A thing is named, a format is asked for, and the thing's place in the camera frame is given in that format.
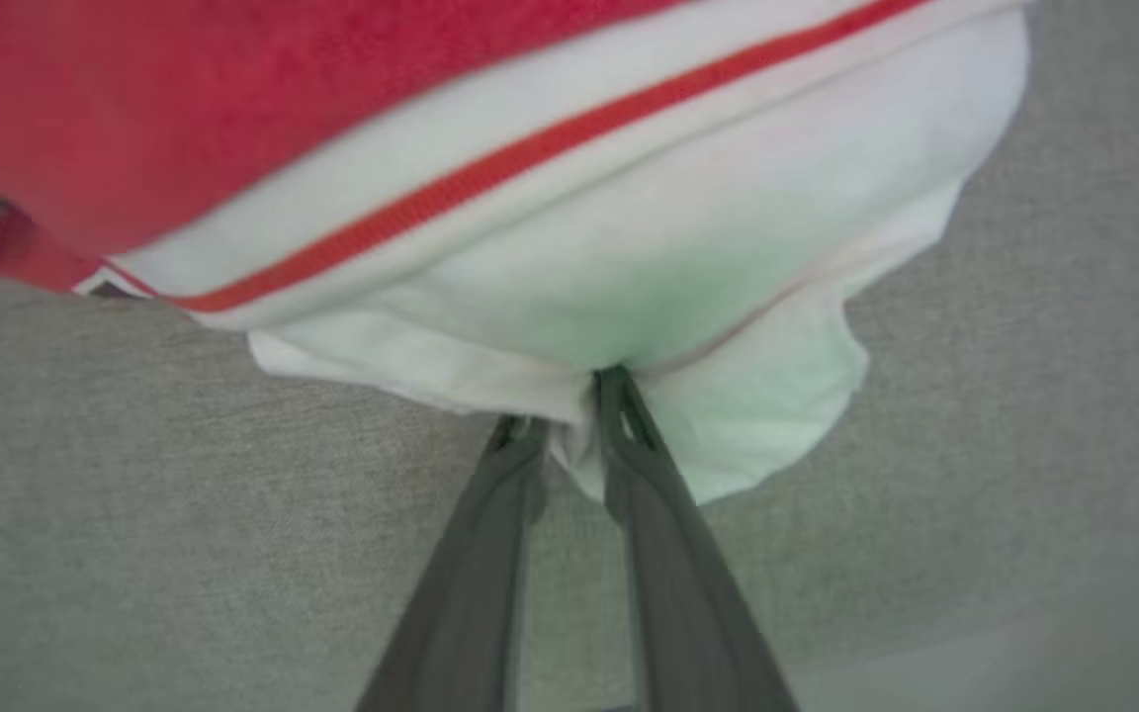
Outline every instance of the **white cloth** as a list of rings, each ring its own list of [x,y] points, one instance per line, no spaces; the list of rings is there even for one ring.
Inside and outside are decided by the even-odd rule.
[[[685,11],[715,3],[741,0]],[[667,19],[620,32],[650,22]],[[1024,89],[1017,3],[943,0],[892,22],[614,131],[361,265],[203,319],[248,328],[271,373],[547,416],[552,453],[597,499],[591,374],[624,363],[697,500],[754,486],[845,410],[868,361],[846,298],[941,237]],[[446,92],[456,104],[415,103],[409,121],[472,107]],[[177,246],[125,261],[150,273],[162,249]]]

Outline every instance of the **red fabric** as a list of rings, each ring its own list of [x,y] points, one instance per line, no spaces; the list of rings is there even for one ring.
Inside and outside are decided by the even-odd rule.
[[[99,269],[99,260],[64,251],[26,216],[17,212],[0,216],[0,278],[72,292]]]
[[[805,31],[777,36],[749,49],[743,49],[718,63],[705,64],[681,76],[648,87],[638,93],[624,96],[579,116],[566,118],[565,122],[548,126],[547,130],[533,136],[516,140],[497,153],[481,157],[452,174],[441,177],[424,188],[395,199],[379,211],[320,239],[319,243],[304,247],[276,265],[254,272],[224,288],[202,296],[166,297],[187,311],[226,311],[253,298],[267,296],[276,289],[310,279],[330,267],[351,260],[402,231],[424,224],[467,199],[475,198],[481,193],[523,174],[539,163],[564,154],[584,141],[597,139],[620,126],[728,84],[752,72],[759,72],[844,40],[927,1],[931,0],[876,0],[819,26],[811,26]]]
[[[681,0],[0,0],[0,197],[149,243],[399,100]]]

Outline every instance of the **gray carpet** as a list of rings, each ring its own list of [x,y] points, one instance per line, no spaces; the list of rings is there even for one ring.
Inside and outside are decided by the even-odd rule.
[[[1035,47],[947,242],[854,303],[849,418],[706,510],[797,671],[1139,575],[1139,3]],[[489,427],[0,284],[0,712],[345,711]],[[628,702],[618,533],[566,483],[535,532],[523,709]]]

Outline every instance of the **cloth bundle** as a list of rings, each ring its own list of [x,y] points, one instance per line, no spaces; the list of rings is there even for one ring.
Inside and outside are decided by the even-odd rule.
[[[547,416],[597,499],[591,373],[624,363],[711,500],[845,410],[843,305],[943,234],[1023,15],[1,0],[0,275],[167,298],[272,374]]]

